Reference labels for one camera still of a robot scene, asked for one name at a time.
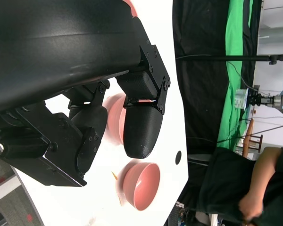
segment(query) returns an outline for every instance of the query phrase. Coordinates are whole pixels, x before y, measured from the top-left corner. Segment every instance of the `pink bowl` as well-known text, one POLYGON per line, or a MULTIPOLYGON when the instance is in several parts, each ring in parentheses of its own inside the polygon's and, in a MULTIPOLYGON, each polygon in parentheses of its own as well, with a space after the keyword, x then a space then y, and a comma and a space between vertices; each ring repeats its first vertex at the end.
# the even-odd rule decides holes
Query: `pink bowl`
POLYGON ((108 114, 108 129, 112 137, 120 144, 124 144, 124 124, 126 109, 124 102, 126 96, 121 96, 111 107, 108 114))
POLYGON ((158 190, 160 170, 155 163, 138 163, 127 172, 124 193, 128 202, 137 210, 145 210, 158 190))

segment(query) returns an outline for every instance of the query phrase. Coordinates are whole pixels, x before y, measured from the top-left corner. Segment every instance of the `black pole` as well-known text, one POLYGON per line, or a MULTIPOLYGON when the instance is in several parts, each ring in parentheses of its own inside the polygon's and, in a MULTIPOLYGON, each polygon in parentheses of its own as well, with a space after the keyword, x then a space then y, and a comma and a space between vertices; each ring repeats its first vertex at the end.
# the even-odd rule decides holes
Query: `black pole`
POLYGON ((187 55, 177 57, 176 60, 195 61, 266 61, 276 64, 283 61, 283 55, 261 55, 261 56, 211 56, 211 55, 187 55))

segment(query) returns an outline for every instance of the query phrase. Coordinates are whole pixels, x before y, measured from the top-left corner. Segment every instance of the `black shirt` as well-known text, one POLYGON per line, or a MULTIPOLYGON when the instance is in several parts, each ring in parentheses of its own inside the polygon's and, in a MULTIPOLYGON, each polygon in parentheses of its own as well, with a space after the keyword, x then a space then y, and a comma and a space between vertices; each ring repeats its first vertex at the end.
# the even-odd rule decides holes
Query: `black shirt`
MULTIPOLYGON (((255 161, 224 148, 217 148, 209 162, 200 188, 197 210, 216 213, 224 219, 242 223, 238 203, 247 194, 255 161)), ((276 173, 264 196, 264 212, 253 223, 258 226, 283 226, 283 148, 276 173)))

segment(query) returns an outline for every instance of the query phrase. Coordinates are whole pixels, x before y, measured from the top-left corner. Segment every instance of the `wall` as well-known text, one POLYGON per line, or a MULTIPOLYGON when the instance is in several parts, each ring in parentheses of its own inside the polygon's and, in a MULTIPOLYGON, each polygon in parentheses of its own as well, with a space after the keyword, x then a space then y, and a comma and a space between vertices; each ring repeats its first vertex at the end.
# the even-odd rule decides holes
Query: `wall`
MULTIPOLYGON (((261 15, 260 27, 265 29, 283 27, 282 7, 283 0, 265 0, 265 10, 263 10, 261 15)), ((283 43, 260 44, 259 42, 258 54, 283 54, 283 43)), ((283 90, 283 62, 278 62, 276 65, 269 65, 267 62, 257 62, 254 85, 260 85, 260 90, 266 94, 279 94, 283 90)), ((254 115, 256 118, 254 118, 253 133, 283 125, 283 114, 278 110, 266 106, 256 106, 255 109, 257 113, 254 115)), ((263 148, 268 145, 283 146, 283 128, 260 134, 263 134, 263 148)))

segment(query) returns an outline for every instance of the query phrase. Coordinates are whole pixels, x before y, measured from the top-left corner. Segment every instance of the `wooden chair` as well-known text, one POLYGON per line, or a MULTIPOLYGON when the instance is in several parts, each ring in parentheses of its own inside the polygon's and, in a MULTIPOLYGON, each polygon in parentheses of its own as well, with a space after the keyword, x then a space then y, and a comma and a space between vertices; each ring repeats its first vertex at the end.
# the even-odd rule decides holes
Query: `wooden chair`
POLYGON ((242 156, 244 158, 247 158, 250 150, 252 150, 252 153, 260 153, 261 150, 263 135, 259 137, 251 135, 253 133, 253 127, 254 120, 251 119, 243 141, 242 156))

